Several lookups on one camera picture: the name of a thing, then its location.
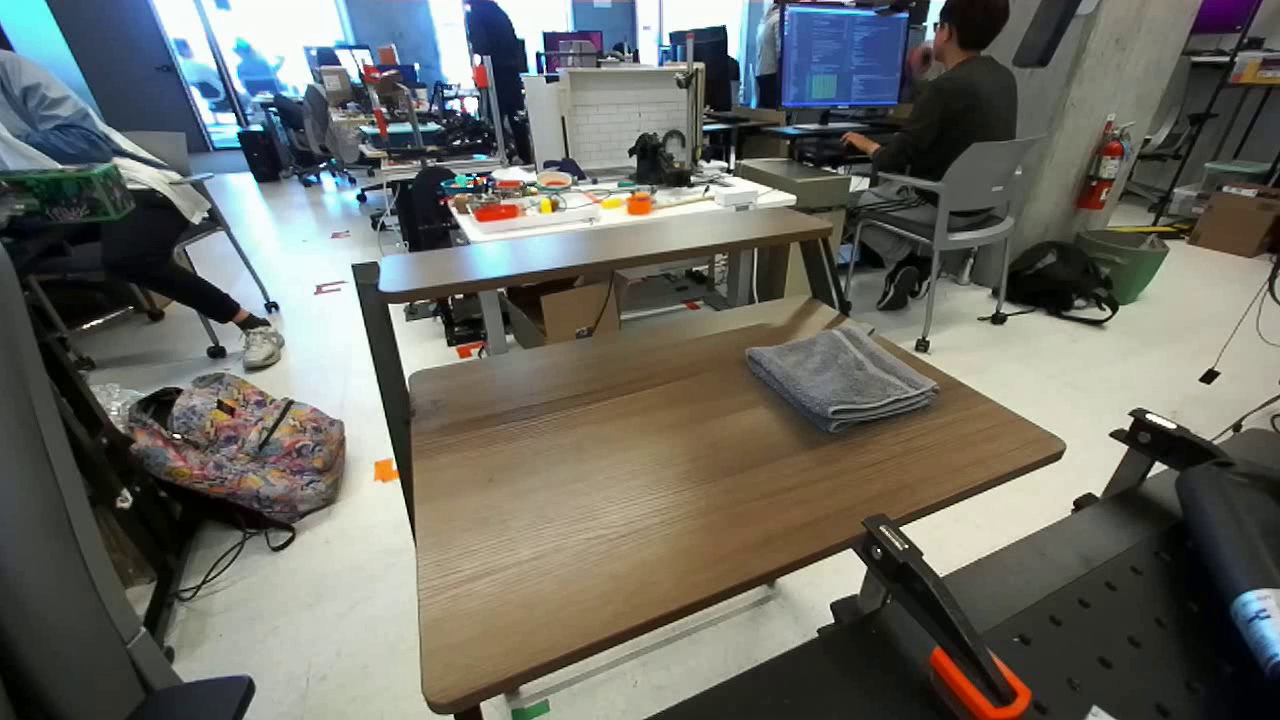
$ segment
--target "red fire extinguisher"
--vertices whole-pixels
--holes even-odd
[[[1109,115],[1103,137],[1086,161],[1086,176],[1078,185],[1074,210],[1078,214],[1099,214],[1113,201],[1113,190],[1121,182],[1125,163],[1125,134],[1117,128],[1117,115]]]

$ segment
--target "floor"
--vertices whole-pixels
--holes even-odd
[[[306,401],[347,423],[347,478],[334,507],[298,526],[287,553],[253,541],[238,564],[204,598],[178,603],[167,631],[178,676],[257,676],[259,720],[417,720],[431,715],[417,688],[417,569],[399,487],[376,479],[389,432],[371,385],[369,344],[347,286],[353,260],[399,254],[396,230],[376,236],[347,190],[253,185],[232,171],[212,182],[267,290],[283,304],[287,358],[257,385]],[[259,304],[253,281],[221,236],[191,247],[197,268],[245,304]],[[958,507],[909,526],[936,573],[953,573],[1000,546],[1060,521],[1078,493],[1096,493],[1121,461],[1109,439],[1128,407],[1159,407],[1194,432],[1223,432],[1245,407],[1276,392],[1280,322],[1267,304],[1246,316],[1218,380],[1194,377],[1214,360],[1236,316],[1267,276],[1265,260],[1236,260],[1172,244],[1163,272],[1103,333],[1046,316],[979,323],[979,290],[941,290],[933,365],[1069,439],[1069,456]],[[856,316],[886,340],[911,344],[921,310],[873,311],[874,276],[856,281]],[[198,323],[167,310],[161,323],[115,323],[89,335],[99,360],[91,385],[107,404],[178,385],[198,371],[238,371],[238,333],[223,333],[232,360],[204,360]],[[451,365],[431,322],[399,323],[403,368]],[[223,547],[229,528],[209,528],[191,555],[197,582]],[[859,587],[853,555],[824,560],[776,585],[771,598],[741,598],[695,621],[576,667],[576,679],[532,686],[485,713],[556,720],[629,720],[660,713],[741,667],[809,642],[836,598]]]

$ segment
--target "backpack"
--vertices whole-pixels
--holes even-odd
[[[1006,300],[1046,316],[1103,327],[1121,304],[1103,268],[1074,244],[1035,244],[1006,263]]]
[[[238,377],[197,377],[126,407],[130,456],[153,478],[291,528],[334,501],[345,423]]]
[[[396,196],[396,221],[407,254],[451,247],[456,221],[448,214],[451,170],[421,170]]]

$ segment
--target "man sitting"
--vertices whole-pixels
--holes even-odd
[[[155,156],[113,134],[71,90],[23,58],[0,54],[0,170],[115,163],[134,196],[122,221],[99,223],[103,272],[245,333],[245,371],[272,368],[283,335],[229,291],[172,260],[209,201]]]
[[[941,182],[953,161],[977,140],[1010,140],[1014,79],[1000,60],[979,58],[1000,37],[1005,19],[1006,0],[948,0],[936,19],[933,54],[925,54],[933,66],[941,66],[941,76],[925,83],[905,128],[879,145],[865,134],[848,134],[844,140],[859,147],[879,171],[927,182]],[[873,190],[853,214],[853,223],[921,205],[927,201]],[[909,241],[884,233],[868,236],[868,244],[891,268],[874,310],[909,310],[909,300],[925,290],[927,257],[911,257]]]

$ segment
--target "gray towel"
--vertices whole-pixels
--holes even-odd
[[[936,401],[927,377],[853,323],[793,344],[749,347],[749,368],[826,432],[921,414]]]

